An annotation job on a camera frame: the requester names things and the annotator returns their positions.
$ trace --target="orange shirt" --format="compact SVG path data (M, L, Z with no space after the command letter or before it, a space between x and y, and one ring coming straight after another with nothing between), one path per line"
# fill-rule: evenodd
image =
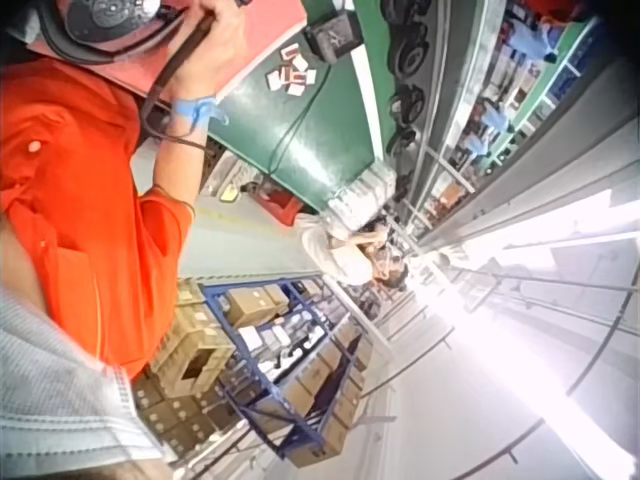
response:
M2 213L51 318L133 377L169 328L192 213L157 188L138 196L129 93L52 59L8 68L0 88Z

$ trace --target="gray fabric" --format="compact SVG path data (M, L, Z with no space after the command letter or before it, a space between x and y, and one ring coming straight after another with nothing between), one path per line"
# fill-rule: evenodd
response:
M0 289L0 477L161 458L128 380Z

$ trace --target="dark hair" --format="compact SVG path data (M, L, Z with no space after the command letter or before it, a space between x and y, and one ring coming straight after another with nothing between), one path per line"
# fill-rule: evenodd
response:
M558 61L558 55L553 52L547 53L543 60L547 63L556 63Z
M389 278L379 280L379 282L387 288L399 289L404 285L405 280L409 276L409 266L405 264L404 269L399 274L390 274Z

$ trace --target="blue metal shelf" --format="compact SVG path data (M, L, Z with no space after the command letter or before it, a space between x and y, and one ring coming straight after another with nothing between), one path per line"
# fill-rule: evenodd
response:
M318 299L317 301L305 300L302 297L302 295L297 291L297 289L293 286L293 282L306 280L306 279L315 282L320 287L322 294L320 299ZM304 358L306 358L308 355L311 355L318 348L318 346L324 342L324 339L327 337L331 338L333 343L338 347L338 349L343 355L339 370L343 368L346 371L346 368L349 365L353 364L354 357L347 350L347 348L345 348L340 342L338 342L333 337L332 330L336 325L338 325L338 323L333 325L333 322L323 321L320 315L318 314L317 309L320 309L320 307L332 297L331 290L327 288L327 286L324 284L323 280L320 277L307 276L307 277L300 277L295 279L279 279L279 280L271 280L271 281L234 283L234 284L227 284L227 285L213 285L213 286L200 285L200 289L205 296L205 301L207 305L209 306L209 308L211 309L215 317L219 320L220 327L223 329L223 331L226 333L229 339L236 346L236 355L240 357L240 361L245 360L247 362L247 369L249 370L248 378L251 378L251 377L255 378L259 382L263 390L261 395L259 395L258 397L256 397L255 399L247 403L246 405L242 405L237 401L235 396L236 394L239 393L241 388L239 388L238 386L233 387L233 390L235 390L234 392L232 391L231 387L222 385L219 381L217 382L217 386L221 391L221 393L224 395L225 399L236 411L236 413L241 418L244 418L248 422L249 426L254 430L256 435L271 450L273 450L273 452L279 458L284 459L286 454L285 450L286 448L290 448L290 447L288 447L287 446L288 444L285 442L282 442L280 445L276 445L269 438L269 435L262 430L259 423L255 419L255 415L258 415L258 414L261 416L264 415L266 417L271 417L271 418L281 420L283 422L291 424L292 427L294 427L291 430L292 432L296 432L296 435L301 439L304 439L305 443L313 443L318 447L322 447L324 445L324 439L320 435L319 425L321 424L321 421L325 417L325 415L321 415L319 417L318 408L315 408L315 412L308 418L305 418L304 416L301 416L296 412L293 406L284 397L280 388L278 388L276 384L270 381L269 378L266 376L266 374L260 370L256 358L253 357L251 351L249 350L242 336L227 321L226 316L224 314L224 310L219 301L219 297L227 293L229 290L236 289L236 288L252 288L252 287L255 288L255 287L262 287L266 285L280 286L289 297L289 300L290 300L289 307L291 308L291 311L288 314L284 315L283 317L285 319L284 325L286 325L286 322L290 320L294 315L297 315L297 314L302 315L304 312L309 312L311 316L310 321L312 322L312 324L319 326L325 332L325 335L323 335L321 339L318 342L316 342L316 344L314 345L314 349L307 352L307 355L301 357L299 361L303 361ZM343 308L345 308L345 310L348 311L346 306L342 304L342 302L340 302L340 299L338 299L338 302L340 305L342 305ZM257 410L254 406L255 403L257 402L258 399L264 398L266 396L271 396L274 400L280 403L280 405L283 407L283 410L286 412L286 415L282 415L282 416L274 415L272 413L261 412Z

